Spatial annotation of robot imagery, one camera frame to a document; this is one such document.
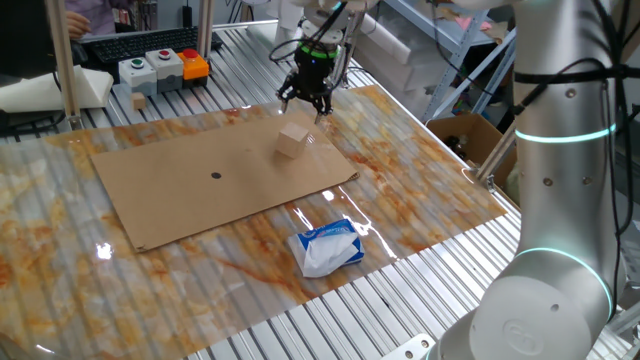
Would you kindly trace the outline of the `person's hand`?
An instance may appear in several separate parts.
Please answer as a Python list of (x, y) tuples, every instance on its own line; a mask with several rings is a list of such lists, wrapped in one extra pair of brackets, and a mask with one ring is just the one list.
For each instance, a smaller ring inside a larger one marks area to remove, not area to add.
[(91, 32), (90, 21), (73, 11), (66, 12), (66, 22), (69, 37), (72, 40), (81, 39), (83, 36)]

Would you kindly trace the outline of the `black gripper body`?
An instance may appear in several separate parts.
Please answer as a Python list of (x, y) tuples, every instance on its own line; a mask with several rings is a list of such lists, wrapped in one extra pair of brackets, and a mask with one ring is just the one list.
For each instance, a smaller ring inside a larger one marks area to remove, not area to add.
[(296, 53), (294, 60), (297, 72), (294, 75), (294, 88), (303, 97), (321, 97), (328, 95), (330, 88), (325, 79), (334, 69), (334, 60), (319, 58), (310, 53)]

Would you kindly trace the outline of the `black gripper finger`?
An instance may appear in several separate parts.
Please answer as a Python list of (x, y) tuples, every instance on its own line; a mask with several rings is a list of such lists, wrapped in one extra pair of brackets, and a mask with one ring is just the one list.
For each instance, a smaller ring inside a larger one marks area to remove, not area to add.
[(330, 115), (333, 111), (332, 92), (326, 91), (321, 94), (315, 95), (313, 99), (313, 105), (317, 112), (314, 123), (318, 124), (324, 117)]
[(288, 74), (285, 77), (284, 83), (276, 91), (277, 98), (281, 101), (280, 112), (285, 113), (288, 109), (288, 103), (290, 100), (297, 97), (299, 93), (299, 80), (297, 74)]

